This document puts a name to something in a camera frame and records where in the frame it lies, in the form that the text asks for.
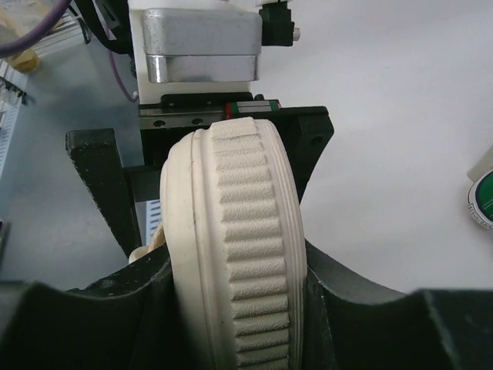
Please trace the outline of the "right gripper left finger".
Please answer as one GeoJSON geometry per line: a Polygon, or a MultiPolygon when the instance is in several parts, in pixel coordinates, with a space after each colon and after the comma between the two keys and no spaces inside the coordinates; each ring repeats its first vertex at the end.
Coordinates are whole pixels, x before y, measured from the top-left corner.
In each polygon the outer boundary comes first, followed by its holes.
{"type": "Polygon", "coordinates": [[[84,289],[1,283],[3,369],[205,369],[155,250],[84,289]]]}

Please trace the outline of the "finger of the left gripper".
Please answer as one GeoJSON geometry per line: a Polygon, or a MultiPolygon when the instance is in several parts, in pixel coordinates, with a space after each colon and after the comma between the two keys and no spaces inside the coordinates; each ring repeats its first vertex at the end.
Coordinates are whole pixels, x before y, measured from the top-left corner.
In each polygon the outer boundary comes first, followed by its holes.
{"type": "Polygon", "coordinates": [[[65,149],[117,244],[129,256],[141,245],[141,235],[115,131],[70,131],[65,149]]]}

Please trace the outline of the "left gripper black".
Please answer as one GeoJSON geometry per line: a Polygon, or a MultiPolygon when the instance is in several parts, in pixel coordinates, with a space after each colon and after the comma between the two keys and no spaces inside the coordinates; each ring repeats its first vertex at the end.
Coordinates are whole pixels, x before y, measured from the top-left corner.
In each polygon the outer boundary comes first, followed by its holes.
{"type": "Polygon", "coordinates": [[[130,171],[133,199],[159,197],[159,173],[172,147],[198,130],[211,130],[223,140],[235,132],[251,135],[248,126],[269,121],[286,148],[297,196],[302,201],[307,184],[330,141],[330,117],[325,106],[283,108],[277,100],[249,92],[169,94],[157,104],[139,106],[139,128],[144,169],[130,171]]]}

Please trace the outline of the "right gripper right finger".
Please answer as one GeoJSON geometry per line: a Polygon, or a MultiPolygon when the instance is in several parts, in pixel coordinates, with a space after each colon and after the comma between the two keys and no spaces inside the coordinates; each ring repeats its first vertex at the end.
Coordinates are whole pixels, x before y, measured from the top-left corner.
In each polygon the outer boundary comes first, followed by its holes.
{"type": "Polygon", "coordinates": [[[492,291],[366,279],[306,244],[303,369],[490,369],[492,291]]]}

